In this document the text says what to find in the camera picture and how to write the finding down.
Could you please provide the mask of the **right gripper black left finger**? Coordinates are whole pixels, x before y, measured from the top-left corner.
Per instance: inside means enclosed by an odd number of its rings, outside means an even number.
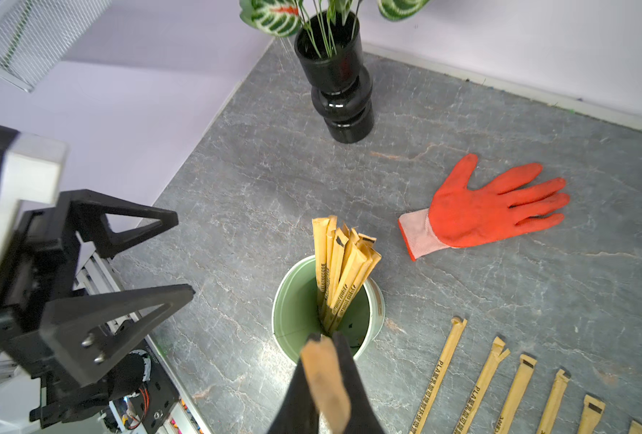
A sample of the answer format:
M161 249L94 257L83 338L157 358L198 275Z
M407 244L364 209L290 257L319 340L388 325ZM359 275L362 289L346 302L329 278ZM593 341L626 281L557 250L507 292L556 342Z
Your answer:
M312 390L317 387L321 376L320 344L320 334L311 334L308 337L290 386L268 433L317 434L319 410Z

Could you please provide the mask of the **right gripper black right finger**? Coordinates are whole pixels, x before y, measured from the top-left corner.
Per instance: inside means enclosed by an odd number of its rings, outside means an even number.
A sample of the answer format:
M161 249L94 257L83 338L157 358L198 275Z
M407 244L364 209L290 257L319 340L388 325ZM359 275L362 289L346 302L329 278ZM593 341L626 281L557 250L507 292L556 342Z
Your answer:
M348 393L351 412L344 433L381 433L384 429L378 421L364 390L360 374L346 338L335 332L332 336L339 360L343 385Z

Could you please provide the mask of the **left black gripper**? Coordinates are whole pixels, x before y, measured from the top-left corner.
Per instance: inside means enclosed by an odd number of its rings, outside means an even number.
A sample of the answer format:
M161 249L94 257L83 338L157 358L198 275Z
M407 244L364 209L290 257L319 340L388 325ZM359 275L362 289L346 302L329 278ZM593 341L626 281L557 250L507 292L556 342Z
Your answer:
M175 211L91 190L24 213L0 264L0 352L33 378L97 383L194 298L181 284L73 298L80 242L113 258L178 226Z

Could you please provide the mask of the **brown paper straw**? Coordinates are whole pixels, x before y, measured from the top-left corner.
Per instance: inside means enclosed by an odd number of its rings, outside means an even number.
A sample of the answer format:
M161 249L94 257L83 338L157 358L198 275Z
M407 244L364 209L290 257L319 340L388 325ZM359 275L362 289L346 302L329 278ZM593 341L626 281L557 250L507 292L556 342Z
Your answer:
M422 396L420 406L411 424L409 434L420 434L425 426L429 417L432 405L435 402L436 395L442 385L444 375L451 364L453 354L456 351L460 338L468 324L468 320L455 316L451 320L451 331L447 337L446 343L442 348L438 362L435 365L431 375L430 382Z
M571 380L571 375L565 369L559 369L554 378L551 391L549 393L544 412L539 421L536 434L551 434L556 423L558 412L561 408L563 396L568 383Z
M516 371L513 383L507 394L507 399L503 405L502 411L498 416L494 434L508 434L511 425L516 416L516 411L527 391L527 386L533 377L533 373L537 364L536 358L521 354L519 358L519 367Z
M300 358L318 411L333 433L344 433L351 419L352 405L333 341L326 336L310 339L302 348Z
M630 423L628 434L642 434L642 423L633 420Z
M606 404L598 398L586 394L583 398L583 412L577 434L594 434L603 417Z
M491 384L495 373L501 362L510 355L510 350L506 347L506 342L499 336L496 336L491 345L489 356L485 361L480 376L470 392L464 408L457 420L453 434L467 434L473 423L480 404L484 400L485 394Z

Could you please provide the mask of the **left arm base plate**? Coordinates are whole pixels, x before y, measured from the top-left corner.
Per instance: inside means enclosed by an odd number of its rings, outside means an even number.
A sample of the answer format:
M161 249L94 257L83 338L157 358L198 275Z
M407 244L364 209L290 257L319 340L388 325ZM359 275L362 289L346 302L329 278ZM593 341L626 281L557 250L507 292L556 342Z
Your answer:
M109 433L156 433L180 401L157 353L143 341L97 383L64 392L42 380L44 401L30 411L43 429L98 417Z

